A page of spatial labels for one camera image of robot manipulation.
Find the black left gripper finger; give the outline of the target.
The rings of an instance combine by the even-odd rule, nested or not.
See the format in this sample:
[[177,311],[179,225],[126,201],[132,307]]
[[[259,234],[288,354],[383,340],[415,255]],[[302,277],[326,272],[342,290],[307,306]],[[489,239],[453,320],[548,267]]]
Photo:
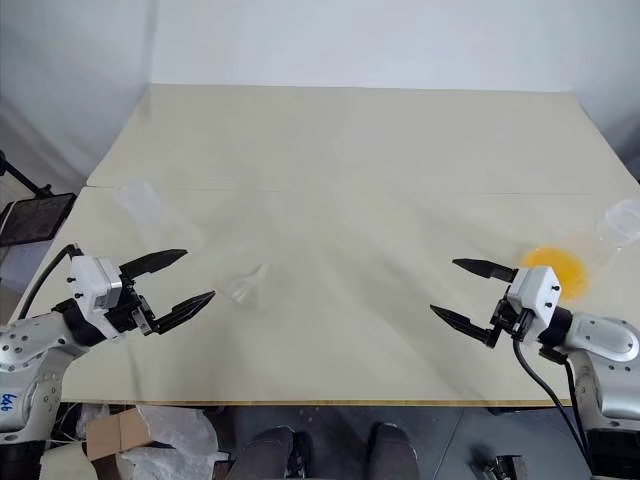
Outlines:
[[185,249],[167,249],[149,253],[123,264],[121,273],[127,278],[137,278],[147,273],[151,274],[167,268],[187,254],[188,251]]
[[175,305],[168,314],[152,322],[151,331],[162,335],[187,322],[204,309],[215,295],[215,291],[210,291]]

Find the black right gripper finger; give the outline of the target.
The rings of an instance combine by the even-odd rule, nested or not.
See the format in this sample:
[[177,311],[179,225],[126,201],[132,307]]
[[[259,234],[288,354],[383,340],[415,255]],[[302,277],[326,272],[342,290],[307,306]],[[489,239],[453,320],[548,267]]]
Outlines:
[[469,318],[436,305],[431,305],[430,309],[454,330],[471,337],[486,346],[495,345],[495,342],[492,340],[493,331],[491,329],[483,329],[473,324]]
[[452,263],[474,275],[490,279],[495,278],[503,282],[513,282],[518,269],[509,268],[488,260],[457,258]]

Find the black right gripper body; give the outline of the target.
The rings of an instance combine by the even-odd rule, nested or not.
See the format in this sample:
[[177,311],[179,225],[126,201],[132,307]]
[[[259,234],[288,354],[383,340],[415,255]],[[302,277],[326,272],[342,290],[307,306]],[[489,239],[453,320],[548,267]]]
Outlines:
[[494,348],[502,333],[508,334],[512,340],[522,343],[529,333],[534,320],[534,312],[527,308],[519,311],[511,305],[506,297],[501,298],[492,314],[487,346]]

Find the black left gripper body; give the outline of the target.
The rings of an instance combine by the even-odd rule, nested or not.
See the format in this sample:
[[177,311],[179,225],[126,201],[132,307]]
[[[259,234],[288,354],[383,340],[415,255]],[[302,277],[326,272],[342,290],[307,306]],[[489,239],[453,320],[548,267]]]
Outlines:
[[135,290],[135,281],[122,274],[122,288],[114,307],[107,309],[105,318],[119,334],[138,329],[143,335],[153,332],[155,315],[146,299]]

